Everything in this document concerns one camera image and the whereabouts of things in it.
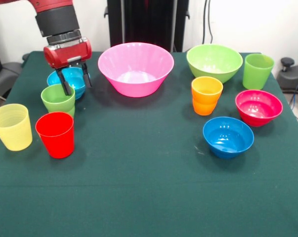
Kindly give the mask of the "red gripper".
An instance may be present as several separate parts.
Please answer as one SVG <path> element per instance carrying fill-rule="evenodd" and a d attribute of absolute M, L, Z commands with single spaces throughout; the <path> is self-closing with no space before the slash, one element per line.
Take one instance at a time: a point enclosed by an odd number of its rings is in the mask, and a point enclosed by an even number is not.
<path fill-rule="evenodd" d="M 84 62 L 91 57 L 92 50 L 89 40 L 82 37 L 65 43 L 48 45 L 43 48 L 43 54 L 47 63 L 55 69 L 65 95 L 72 95 L 70 86 L 62 73 L 62 68 L 68 67 L 75 62 Z M 86 87 L 91 88 L 90 75 L 85 62 L 82 63 L 82 72 Z"/>

